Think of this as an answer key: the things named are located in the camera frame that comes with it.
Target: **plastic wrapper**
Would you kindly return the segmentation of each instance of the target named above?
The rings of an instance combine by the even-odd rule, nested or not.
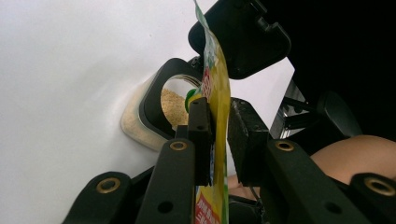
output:
[[[212,146],[211,185],[196,190],[195,223],[228,223],[226,133],[230,113],[230,80],[219,41],[210,31],[196,0],[195,13],[205,30],[204,75],[195,96],[204,96],[216,125]]]

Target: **brass screw insert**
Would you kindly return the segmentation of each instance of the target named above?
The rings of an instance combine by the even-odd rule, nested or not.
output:
[[[382,194],[384,196],[391,197],[396,194],[396,189],[393,186],[375,177],[366,177],[364,179],[364,184],[370,190]]]
[[[294,146],[285,141],[278,141],[276,142],[276,147],[283,151],[293,151]]]
[[[120,180],[116,177],[109,177],[99,182],[96,186],[96,190],[99,193],[110,193],[119,188],[120,184]]]
[[[173,150],[176,150],[176,151],[181,151],[181,150],[184,150],[187,148],[187,143],[181,142],[181,141],[173,142],[173,143],[171,143],[170,148],[172,148]]]

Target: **white backdrop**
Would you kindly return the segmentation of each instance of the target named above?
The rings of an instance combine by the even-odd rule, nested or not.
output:
[[[196,56],[195,22],[192,0],[0,0],[0,223],[61,223],[95,176],[155,164],[120,118],[168,59]],[[271,126],[292,74],[285,59],[232,81],[232,96]]]

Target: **skin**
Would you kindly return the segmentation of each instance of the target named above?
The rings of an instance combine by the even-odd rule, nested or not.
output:
[[[358,135],[324,147],[311,156],[328,176],[349,184],[353,175],[375,173],[396,181],[396,142]],[[238,183],[236,175],[228,177],[229,193],[255,200],[249,188]]]

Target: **yellow snack bag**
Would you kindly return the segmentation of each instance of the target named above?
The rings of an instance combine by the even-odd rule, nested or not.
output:
[[[230,80],[219,41],[210,31],[196,0],[195,13],[205,30],[204,76],[197,94],[207,98],[216,124],[212,146],[211,186],[196,190],[195,223],[228,223],[226,132],[230,113]]]

